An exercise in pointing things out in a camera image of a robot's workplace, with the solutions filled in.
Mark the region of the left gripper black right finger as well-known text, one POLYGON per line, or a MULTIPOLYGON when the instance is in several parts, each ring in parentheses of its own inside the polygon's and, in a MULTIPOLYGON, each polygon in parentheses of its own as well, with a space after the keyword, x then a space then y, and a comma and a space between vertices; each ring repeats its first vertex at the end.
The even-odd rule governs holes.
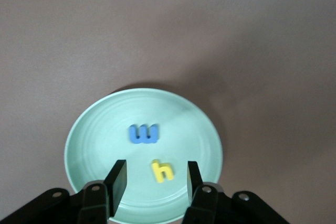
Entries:
POLYGON ((182 223, 232 223, 229 198, 220 185, 204 182, 196 161, 187 164, 187 192, 190 206, 182 223))

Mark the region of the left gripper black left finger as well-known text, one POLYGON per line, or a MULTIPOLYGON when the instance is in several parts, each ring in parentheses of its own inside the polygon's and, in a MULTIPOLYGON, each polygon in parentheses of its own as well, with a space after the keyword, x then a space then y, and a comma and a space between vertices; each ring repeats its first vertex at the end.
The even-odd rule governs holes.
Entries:
POLYGON ((103 181, 85 185, 77 223, 108 223, 116 215, 126 187, 127 162, 120 159, 103 181))

